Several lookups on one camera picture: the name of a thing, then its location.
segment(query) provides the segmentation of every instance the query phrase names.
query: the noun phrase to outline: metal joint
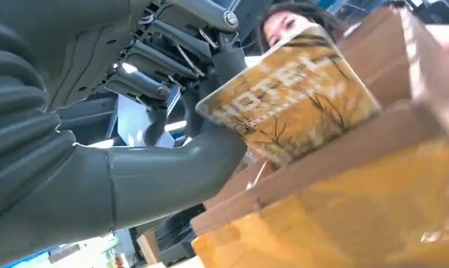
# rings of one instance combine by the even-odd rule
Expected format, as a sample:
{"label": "metal joint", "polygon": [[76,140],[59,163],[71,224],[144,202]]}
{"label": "metal joint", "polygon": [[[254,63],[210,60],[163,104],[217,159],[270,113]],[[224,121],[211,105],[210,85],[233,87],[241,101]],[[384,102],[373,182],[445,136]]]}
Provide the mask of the metal joint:
{"label": "metal joint", "polygon": [[239,20],[232,11],[224,12],[224,22],[231,29],[236,29],[239,26]]}

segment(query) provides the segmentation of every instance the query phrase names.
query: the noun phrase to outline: woman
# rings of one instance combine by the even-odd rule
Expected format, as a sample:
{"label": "woman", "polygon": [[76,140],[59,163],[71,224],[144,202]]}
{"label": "woman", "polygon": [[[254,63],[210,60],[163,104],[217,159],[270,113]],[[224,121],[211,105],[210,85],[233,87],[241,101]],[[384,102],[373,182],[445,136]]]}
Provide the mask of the woman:
{"label": "woman", "polygon": [[[348,27],[324,9],[303,3],[286,2],[272,6],[255,29],[256,43],[261,52],[282,38],[302,31],[309,23],[318,23],[337,42]],[[427,26],[428,31],[449,52],[449,26]]]}
{"label": "woman", "polygon": [[279,3],[267,11],[255,29],[257,46],[265,52],[280,39],[302,31],[309,23],[321,25],[336,42],[343,37],[346,28],[324,9],[303,3]]}

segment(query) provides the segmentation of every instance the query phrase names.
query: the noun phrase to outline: yellow surface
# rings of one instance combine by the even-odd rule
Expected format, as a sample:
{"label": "yellow surface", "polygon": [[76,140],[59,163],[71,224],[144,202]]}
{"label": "yellow surface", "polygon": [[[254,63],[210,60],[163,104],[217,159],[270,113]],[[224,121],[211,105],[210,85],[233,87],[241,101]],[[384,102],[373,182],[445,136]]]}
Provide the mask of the yellow surface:
{"label": "yellow surface", "polygon": [[206,268],[449,267],[449,146],[425,142],[319,182],[193,247]]}
{"label": "yellow surface", "polygon": [[281,165],[378,113],[322,31],[303,31],[202,100],[197,110]]}

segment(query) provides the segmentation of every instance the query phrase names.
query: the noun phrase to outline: yellow book cover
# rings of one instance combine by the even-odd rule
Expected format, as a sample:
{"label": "yellow book cover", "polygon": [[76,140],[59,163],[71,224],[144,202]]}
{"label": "yellow book cover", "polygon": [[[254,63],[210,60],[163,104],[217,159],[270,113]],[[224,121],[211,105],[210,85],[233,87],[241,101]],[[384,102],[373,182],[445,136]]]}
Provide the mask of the yellow book cover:
{"label": "yellow book cover", "polygon": [[282,40],[196,110],[285,165],[380,112],[324,29]]}

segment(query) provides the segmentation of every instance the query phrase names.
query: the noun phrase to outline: book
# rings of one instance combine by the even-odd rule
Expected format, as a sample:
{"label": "book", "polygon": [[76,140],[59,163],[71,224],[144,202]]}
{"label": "book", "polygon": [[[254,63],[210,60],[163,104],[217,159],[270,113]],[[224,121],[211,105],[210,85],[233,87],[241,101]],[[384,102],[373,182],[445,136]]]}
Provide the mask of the book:
{"label": "book", "polygon": [[196,110],[286,165],[381,113],[325,30],[313,24],[201,100]]}

